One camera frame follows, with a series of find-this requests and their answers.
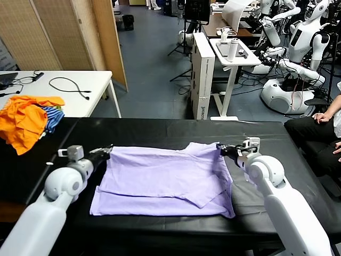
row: white bottle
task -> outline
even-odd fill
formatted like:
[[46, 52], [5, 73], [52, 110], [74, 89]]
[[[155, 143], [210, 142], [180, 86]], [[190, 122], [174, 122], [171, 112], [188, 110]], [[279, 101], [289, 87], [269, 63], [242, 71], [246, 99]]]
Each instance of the white bottle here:
[[222, 36], [220, 39], [221, 43], [227, 43], [228, 42], [229, 32], [230, 32], [229, 28], [222, 28]]
[[228, 54], [228, 61], [232, 62], [234, 60], [234, 57], [236, 56], [236, 53], [237, 53], [238, 45], [239, 45], [238, 38], [231, 39], [230, 49], [229, 49], [229, 54]]

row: white box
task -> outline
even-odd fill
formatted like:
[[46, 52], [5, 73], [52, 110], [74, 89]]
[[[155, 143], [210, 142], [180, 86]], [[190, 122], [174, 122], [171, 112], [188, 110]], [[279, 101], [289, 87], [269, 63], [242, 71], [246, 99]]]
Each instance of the white box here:
[[204, 33], [194, 33], [191, 103], [195, 119], [206, 119], [211, 95], [215, 54]]
[[1, 71], [9, 70], [16, 64], [17, 64], [16, 61], [12, 58], [9, 52], [0, 56], [0, 70]]

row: black pants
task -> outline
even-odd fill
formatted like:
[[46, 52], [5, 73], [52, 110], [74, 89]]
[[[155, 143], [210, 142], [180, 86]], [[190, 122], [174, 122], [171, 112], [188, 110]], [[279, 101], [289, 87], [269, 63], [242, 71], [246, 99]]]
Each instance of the black pants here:
[[[341, 154], [334, 155], [335, 143], [341, 141], [334, 133], [334, 119], [318, 124], [312, 117], [292, 119], [284, 124], [296, 146], [307, 154], [307, 161], [317, 176], [329, 174], [341, 176]], [[305, 150], [306, 141], [317, 141], [319, 148], [312, 153]]]

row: purple shirt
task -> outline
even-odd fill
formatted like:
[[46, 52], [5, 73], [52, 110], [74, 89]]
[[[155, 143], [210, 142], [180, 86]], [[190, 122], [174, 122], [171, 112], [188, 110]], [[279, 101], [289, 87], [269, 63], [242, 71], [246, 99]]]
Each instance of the purple shirt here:
[[231, 186], [216, 143], [191, 142], [183, 150], [113, 147], [90, 214], [233, 218]]

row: orange cloth pile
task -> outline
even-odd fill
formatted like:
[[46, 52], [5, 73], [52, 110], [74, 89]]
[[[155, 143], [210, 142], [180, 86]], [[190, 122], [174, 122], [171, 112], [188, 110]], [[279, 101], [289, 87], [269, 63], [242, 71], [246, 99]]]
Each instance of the orange cloth pile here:
[[18, 155], [29, 151], [39, 140], [47, 123], [47, 113], [39, 106], [61, 106], [60, 97], [13, 96], [0, 110], [0, 138]]

